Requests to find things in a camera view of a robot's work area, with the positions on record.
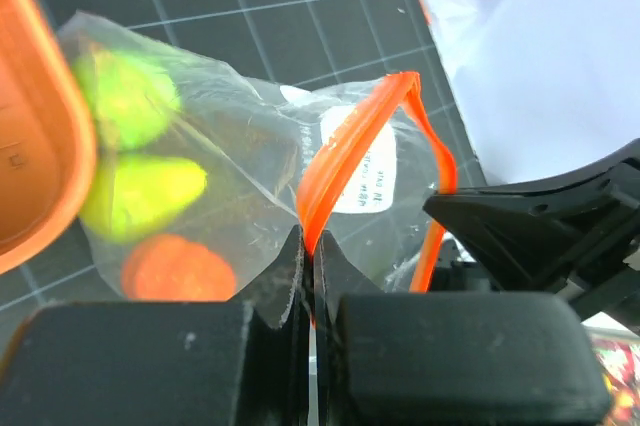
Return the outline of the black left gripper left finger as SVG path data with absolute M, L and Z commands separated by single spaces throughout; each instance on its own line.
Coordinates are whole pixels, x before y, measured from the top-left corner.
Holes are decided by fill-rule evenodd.
M 226 302 L 58 304 L 1 362 L 5 425 L 303 425 L 309 314 L 302 232 Z

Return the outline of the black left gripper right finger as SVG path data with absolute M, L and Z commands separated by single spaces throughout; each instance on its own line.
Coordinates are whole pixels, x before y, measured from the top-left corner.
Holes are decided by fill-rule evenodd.
M 323 425 L 597 425 L 612 400 L 573 309 L 546 293 L 385 293 L 330 233 L 313 258 Z

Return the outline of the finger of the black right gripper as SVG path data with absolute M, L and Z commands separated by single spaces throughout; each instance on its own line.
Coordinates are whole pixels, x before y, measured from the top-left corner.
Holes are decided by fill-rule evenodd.
M 639 294 L 639 142 L 558 176 L 436 193 L 425 212 L 505 291 L 548 291 L 575 306 Z

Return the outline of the clear orange-zip bag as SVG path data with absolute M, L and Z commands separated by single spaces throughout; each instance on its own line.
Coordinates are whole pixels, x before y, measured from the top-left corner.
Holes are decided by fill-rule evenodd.
M 183 157 L 208 175 L 206 190 L 163 229 L 111 242 L 82 226 L 102 279 L 121 297 L 124 261 L 141 242 L 176 234 L 231 266 L 240 291 L 276 258 L 294 227 L 327 231 L 347 260 L 386 291 L 421 288 L 443 230 L 426 199 L 457 187 L 456 161 L 429 122 L 413 71 L 308 91 L 248 78 L 229 64 L 88 13 L 58 34 L 70 66 L 96 49 L 149 56 L 178 88 L 181 111 L 147 146 L 105 149 Z

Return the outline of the green toy apple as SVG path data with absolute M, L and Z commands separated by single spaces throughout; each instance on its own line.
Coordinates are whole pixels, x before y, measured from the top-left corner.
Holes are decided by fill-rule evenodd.
M 126 154 L 102 160 L 80 219 L 108 241 L 134 241 L 169 225 L 207 183 L 207 172 L 188 158 Z

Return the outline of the green toy lime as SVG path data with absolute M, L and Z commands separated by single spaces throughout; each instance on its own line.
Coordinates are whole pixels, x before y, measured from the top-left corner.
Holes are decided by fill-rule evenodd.
M 96 49 L 77 57 L 71 70 L 105 149 L 147 146 L 168 130 L 182 109 L 166 68 L 149 56 Z

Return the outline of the orange plastic basket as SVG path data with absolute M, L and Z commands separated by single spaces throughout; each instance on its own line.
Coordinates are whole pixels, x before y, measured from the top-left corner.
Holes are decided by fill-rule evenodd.
M 1 270 L 54 242 L 88 193 L 96 137 L 36 0 L 1 0 Z

